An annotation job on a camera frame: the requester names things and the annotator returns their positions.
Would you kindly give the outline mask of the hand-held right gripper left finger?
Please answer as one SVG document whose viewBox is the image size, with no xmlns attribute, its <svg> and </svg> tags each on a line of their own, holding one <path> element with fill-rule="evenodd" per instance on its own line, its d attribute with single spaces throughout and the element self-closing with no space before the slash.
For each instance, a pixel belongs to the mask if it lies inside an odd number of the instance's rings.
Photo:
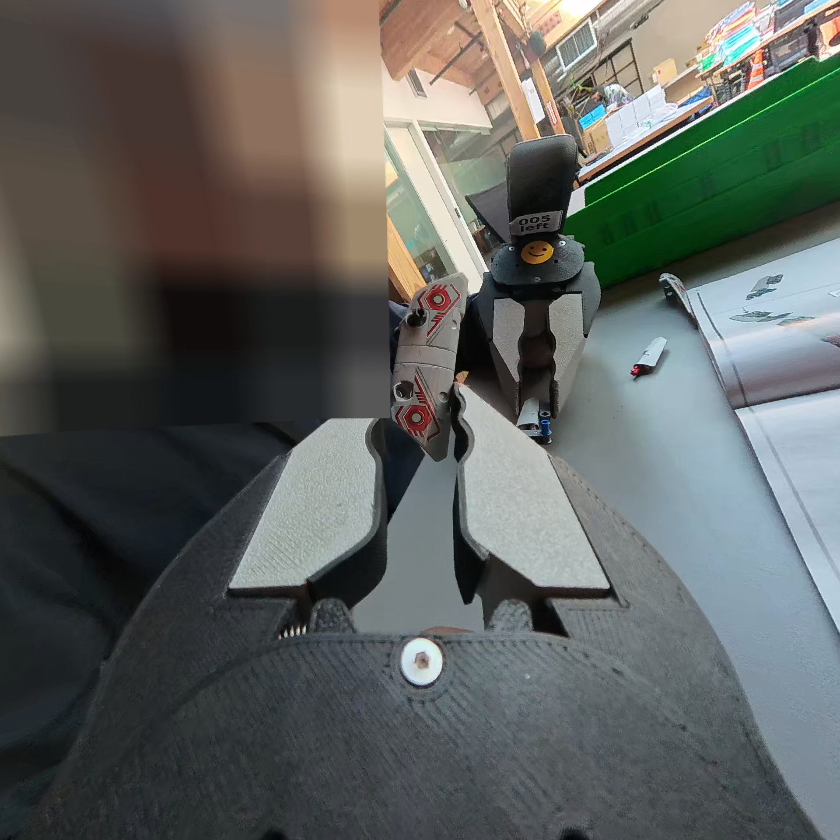
<svg viewBox="0 0 840 840">
<path fill-rule="evenodd" d="M 289 454 L 228 586 L 232 595 L 357 606 L 386 569 L 383 420 L 334 418 Z"/>
</svg>

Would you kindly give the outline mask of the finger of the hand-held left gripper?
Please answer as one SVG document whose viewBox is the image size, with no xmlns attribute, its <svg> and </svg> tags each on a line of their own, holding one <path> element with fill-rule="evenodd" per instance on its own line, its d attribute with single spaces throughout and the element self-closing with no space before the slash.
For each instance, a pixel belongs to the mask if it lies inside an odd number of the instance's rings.
<svg viewBox="0 0 840 840">
<path fill-rule="evenodd" d="M 583 295 L 567 292 L 541 301 L 539 400 L 556 419 L 566 403 L 585 346 Z"/>
<path fill-rule="evenodd" d="M 525 398 L 525 380 L 531 366 L 529 343 L 524 334 L 526 309 L 513 299 L 500 297 L 493 302 L 490 355 L 502 395 L 512 413 L 519 413 Z"/>
</svg>

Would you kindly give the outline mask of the small grey lego blue pin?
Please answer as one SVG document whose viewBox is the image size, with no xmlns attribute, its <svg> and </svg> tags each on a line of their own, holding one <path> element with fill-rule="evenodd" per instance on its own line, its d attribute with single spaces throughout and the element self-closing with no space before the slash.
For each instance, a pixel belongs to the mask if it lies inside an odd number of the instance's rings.
<svg viewBox="0 0 840 840">
<path fill-rule="evenodd" d="M 552 443 L 552 414 L 550 404 L 533 397 L 522 406 L 517 427 L 533 442 L 546 446 Z"/>
</svg>

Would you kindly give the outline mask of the grey lego panel red stickers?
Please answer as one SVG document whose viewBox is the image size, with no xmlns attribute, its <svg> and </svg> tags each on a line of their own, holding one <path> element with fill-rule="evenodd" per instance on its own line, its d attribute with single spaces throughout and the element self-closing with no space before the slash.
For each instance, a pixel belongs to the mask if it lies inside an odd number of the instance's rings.
<svg viewBox="0 0 840 840">
<path fill-rule="evenodd" d="M 467 278 L 456 273 L 415 293 L 400 323 L 392 373 L 392 419 L 434 461 L 445 459 L 451 430 Z"/>
</svg>

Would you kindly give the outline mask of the person's left forearm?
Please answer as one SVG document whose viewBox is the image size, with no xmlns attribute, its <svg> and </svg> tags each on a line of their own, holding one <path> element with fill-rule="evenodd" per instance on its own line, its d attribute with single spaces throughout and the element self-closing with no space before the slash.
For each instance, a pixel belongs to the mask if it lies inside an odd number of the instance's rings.
<svg viewBox="0 0 840 840">
<path fill-rule="evenodd" d="M 477 392 L 490 403 L 501 404 L 505 402 L 505 396 L 480 316 L 481 304 L 486 299 L 495 300 L 495 284 L 491 283 L 489 289 L 481 288 L 467 297 L 460 323 L 455 374 L 457 383 Z"/>
</svg>

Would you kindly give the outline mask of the white lego piece red pin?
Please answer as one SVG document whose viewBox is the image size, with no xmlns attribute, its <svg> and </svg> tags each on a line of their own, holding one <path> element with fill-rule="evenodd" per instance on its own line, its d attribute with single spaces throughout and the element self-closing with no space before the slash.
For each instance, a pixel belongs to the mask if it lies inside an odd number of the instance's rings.
<svg viewBox="0 0 840 840">
<path fill-rule="evenodd" d="M 657 337 L 654 339 L 647 346 L 639 360 L 633 365 L 630 375 L 636 379 L 653 373 L 658 366 L 663 352 L 665 351 L 666 345 L 667 339 L 665 337 Z"/>
</svg>

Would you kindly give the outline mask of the grey curved lego piece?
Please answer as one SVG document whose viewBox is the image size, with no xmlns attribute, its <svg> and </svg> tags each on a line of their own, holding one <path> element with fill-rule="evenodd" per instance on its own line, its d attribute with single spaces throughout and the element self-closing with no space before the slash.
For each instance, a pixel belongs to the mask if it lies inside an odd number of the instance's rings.
<svg viewBox="0 0 840 840">
<path fill-rule="evenodd" d="M 673 274 L 664 272 L 659 276 L 658 284 L 665 295 L 665 299 L 669 301 L 669 303 L 679 305 L 685 312 L 689 322 L 698 329 L 699 323 L 697 315 L 694 312 L 688 296 L 688 291 L 682 280 Z"/>
</svg>

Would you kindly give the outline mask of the lego instruction booklet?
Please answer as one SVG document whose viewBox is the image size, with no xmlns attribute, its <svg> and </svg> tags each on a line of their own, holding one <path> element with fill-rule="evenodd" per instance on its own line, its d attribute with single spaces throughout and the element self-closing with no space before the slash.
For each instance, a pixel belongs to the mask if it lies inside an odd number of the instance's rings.
<svg viewBox="0 0 840 840">
<path fill-rule="evenodd" d="M 688 290 L 687 299 L 839 627 L 839 241 Z"/>
</svg>

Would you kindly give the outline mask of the stack of white boxes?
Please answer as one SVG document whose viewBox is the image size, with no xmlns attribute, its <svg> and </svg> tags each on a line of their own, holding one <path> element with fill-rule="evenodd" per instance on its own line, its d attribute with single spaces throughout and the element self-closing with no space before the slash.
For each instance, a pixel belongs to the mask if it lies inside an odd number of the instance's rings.
<svg viewBox="0 0 840 840">
<path fill-rule="evenodd" d="M 617 150 L 635 142 L 672 119 L 677 110 L 676 104 L 667 101 L 662 87 L 651 87 L 643 95 L 606 116 L 605 129 L 611 147 Z"/>
</svg>

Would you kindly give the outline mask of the glass door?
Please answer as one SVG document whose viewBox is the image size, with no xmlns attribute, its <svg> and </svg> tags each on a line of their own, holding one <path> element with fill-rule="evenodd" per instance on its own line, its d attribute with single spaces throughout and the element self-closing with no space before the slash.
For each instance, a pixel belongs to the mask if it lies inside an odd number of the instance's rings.
<svg viewBox="0 0 840 840">
<path fill-rule="evenodd" d="M 471 291 L 487 270 L 490 235 L 479 232 L 467 198 L 503 182 L 505 145 L 518 135 L 511 122 L 501 131 L 489 119 L 385 119 L 386 149 L 423 207 L 431 227 L 427 241 L 440 245 L 444 267 L 463 274 Z"/>
</svg>

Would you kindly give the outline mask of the white air vent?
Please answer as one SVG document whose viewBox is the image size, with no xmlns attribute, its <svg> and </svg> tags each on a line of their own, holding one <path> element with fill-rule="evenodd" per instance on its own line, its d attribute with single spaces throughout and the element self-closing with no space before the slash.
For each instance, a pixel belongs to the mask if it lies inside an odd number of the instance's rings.
<svg viewBox="0 0 840 840">
<path fill-rule="evenodd" d="M 594 25 L 590 18 L 586 18 L 555 47 L 556 55 L 560 62 L 561 74 L 566 74 L 573 67 L 580 64 L 596 48 L 597 37 Z"/>
</svg>

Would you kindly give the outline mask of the green plastic barrier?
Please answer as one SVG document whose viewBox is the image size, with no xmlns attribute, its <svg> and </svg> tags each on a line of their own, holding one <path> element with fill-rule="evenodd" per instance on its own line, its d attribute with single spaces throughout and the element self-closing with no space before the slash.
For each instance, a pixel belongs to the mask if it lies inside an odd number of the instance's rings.
<svg viewBox="0 0 840 840">
<path fill-rule="evenodd" d="M 586 187 L 566 233 L 610 287 L 838 196 L 835 55 L 785 71 Z"/>
</svg>

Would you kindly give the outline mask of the person's dark clothing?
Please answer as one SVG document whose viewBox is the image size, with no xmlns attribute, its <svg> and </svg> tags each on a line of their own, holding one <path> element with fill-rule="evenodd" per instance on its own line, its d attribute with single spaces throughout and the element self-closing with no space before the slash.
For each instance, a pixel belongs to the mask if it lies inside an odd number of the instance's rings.
<svg viewBox="0 0 840 840">
<path fill-rule="evenodd" d="M 323 424 L 2 438 L 2 809 L 26 809 L 48 786 L 102 664 L 168 563 Z"/>
</svg>

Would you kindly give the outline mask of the shelf of colourful packages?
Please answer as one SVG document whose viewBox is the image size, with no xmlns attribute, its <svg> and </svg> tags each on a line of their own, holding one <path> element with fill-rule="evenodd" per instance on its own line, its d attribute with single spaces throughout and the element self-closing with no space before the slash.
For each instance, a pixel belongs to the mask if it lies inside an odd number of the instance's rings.
<svg viewBox="0 0 840 840">
<path fill-rule="evenodd" d="M 838 43 L 838 12 L 838 1 L 741 3 L 708 31 L 696 75 L 710 82 L 733 70 L 746 81 L 756 54 L 767 78 L 807 58 L 821 59 Z"/>
</svg>

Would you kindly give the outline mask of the wooden post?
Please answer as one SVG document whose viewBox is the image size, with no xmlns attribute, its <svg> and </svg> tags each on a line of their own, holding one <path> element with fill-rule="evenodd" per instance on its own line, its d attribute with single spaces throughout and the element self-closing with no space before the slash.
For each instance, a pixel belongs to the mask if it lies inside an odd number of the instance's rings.
<svg viewBox="0 0 840 840">
<path fill-rule="evenodd" d="M 522 88 L 516 60 L 508 42 L 522 42 L 528 31 L 525 2 L 470 1 L 470 8 L 484 37 L 495 72 L 508 100 L 521 140 L 538 140 L 541 133 L 534 121 L 529 102 Z"/>
</svg>

